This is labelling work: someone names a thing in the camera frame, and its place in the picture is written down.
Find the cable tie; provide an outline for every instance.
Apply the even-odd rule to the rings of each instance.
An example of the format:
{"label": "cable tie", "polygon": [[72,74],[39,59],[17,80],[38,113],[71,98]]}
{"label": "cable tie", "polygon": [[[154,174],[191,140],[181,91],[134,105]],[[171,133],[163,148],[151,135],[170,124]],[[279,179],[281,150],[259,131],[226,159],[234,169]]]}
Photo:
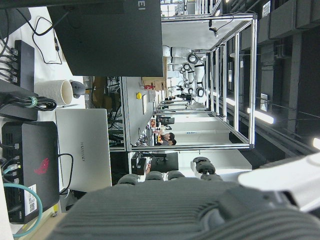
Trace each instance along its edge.
{"label": "cable tie", "polygon": [[35,106],[37,106],[38,104],[38,99],[35,96],[30,96],[29,97],[31,99],[31,105],[26,106],[26,108],[34,108]]}

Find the red logo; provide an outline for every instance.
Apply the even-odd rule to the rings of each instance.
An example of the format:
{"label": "red logo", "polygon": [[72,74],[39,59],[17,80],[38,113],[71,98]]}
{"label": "red logo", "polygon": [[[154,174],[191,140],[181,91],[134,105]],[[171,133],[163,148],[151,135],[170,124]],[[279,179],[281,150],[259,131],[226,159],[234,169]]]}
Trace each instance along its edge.
{"label": "red logo", "polygon": [[49,167],[49,159],[45,158],[42,161],[40,167],[38,169],[35,169],[34,172],[38,175],[45,174],[48,170],[48,167]]}

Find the white desk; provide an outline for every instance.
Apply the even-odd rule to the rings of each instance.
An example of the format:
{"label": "white desk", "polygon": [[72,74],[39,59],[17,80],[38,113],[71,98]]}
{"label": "white desk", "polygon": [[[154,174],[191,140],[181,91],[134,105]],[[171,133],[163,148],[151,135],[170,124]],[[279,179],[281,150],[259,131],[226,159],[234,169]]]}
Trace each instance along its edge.
{"label": "white desk", "polygon": [[[46,7],[33,7],[30,8],[31,20],[30,23],[33,27],[36,25],[36,21],[39,17],[45,17],[50,20],[50,16]],[[42,33],[46,29],[48,29],[51,25],[45,20],[41,20],[38,24],[37,32]],[[55,43],[53,38],[53,32],[50,31],[44,36],[35,36],[35,41],[43,52],[44,58],[46,61],[54,61],[59,59],[57,58],[57,53],[55,50]],[[37,47],[35,46],[32,40],[32,30],[27,24],[24,24],[18,30],[13,32],[9,36],[8,46],[14,47],[15,40],[22,40],[29,44],[30,46],[35,48],[34,53],[34,82],[40,81],[49,81],[49,80],[74,80],[83,83],[82,76],[73,76],[68,64],[62,59],[62,65],[58,64],[50,64],[47,65],[43,62],[41,54]],[[85,109],[85,98],[81,96],[80,98],[74,98],[71,102],[71,105],[77,104],[77,106],[73,106],[71,108],[80,108]],[[0,117],[0,127],[2,128],[5,122],[13,121],[8,118]],[[56,121],[55,111],[46,111],[38,113],[38,121]],[[3,184],[0,183],[0,240],[13,240],[12,231],[17,232],[21,225],[12,225],[12,231],[9,225],[7,207],[6,207],[6,199],[4,195]]]}

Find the monitor back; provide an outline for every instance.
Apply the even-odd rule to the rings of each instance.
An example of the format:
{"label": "monitor back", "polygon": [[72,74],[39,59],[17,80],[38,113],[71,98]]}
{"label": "monitor back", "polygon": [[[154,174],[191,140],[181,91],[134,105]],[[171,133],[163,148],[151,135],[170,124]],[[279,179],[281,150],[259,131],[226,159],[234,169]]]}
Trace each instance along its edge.
{"label": "monitor back", "polygon": [[160,1],[106,0],[50,6],[65,59],[75,76],[162,77]]}

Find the silver laptop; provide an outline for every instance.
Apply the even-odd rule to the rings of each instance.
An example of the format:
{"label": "silver laptop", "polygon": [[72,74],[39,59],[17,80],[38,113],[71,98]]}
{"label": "silver laptop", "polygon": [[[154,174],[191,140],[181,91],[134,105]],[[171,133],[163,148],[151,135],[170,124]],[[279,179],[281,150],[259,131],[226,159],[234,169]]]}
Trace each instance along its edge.
{"label": "silver laptop", "polygon": [[[59,153],[74,158],[69,189],[91,192],[112,185],[106,109],[58,109]],[[61,157],[63,187],[70,179],[71,158]]]}

